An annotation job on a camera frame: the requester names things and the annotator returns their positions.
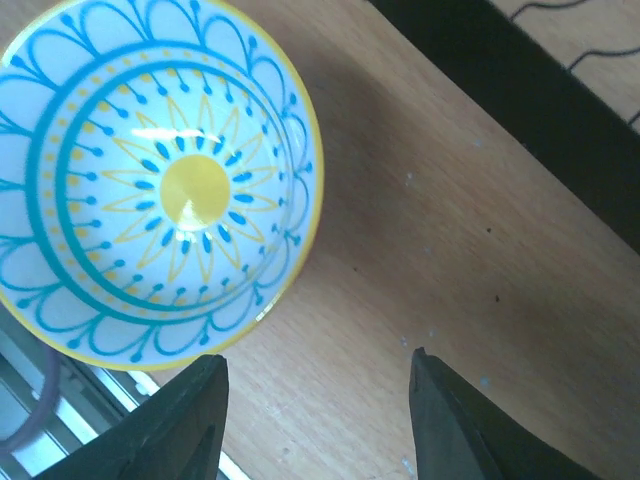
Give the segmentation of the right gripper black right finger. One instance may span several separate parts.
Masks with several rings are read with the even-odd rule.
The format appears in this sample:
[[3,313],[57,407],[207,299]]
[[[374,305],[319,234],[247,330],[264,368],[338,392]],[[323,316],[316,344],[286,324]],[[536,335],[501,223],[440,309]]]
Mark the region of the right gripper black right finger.
[[595,479],[440,358],[413,352],[409,406],[419,479]]

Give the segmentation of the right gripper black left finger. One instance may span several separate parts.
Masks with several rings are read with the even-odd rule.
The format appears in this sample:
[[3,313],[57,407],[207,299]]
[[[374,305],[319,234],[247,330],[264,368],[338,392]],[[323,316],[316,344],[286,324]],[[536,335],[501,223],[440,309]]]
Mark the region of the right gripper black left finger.
[[227,361],[203,355],[118,425],[39,479],[215,479],[229,398]]

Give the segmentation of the blue yellow floral bowl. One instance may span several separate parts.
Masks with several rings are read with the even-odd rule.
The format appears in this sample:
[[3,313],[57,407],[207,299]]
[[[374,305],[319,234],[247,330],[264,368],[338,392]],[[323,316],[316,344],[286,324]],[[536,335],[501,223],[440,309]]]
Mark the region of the blue yellow floral bowl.
[[223,1],[65,1],[1,59],[1,301],[83,362],[153,371],[268,314],[324,158],[281,47]]

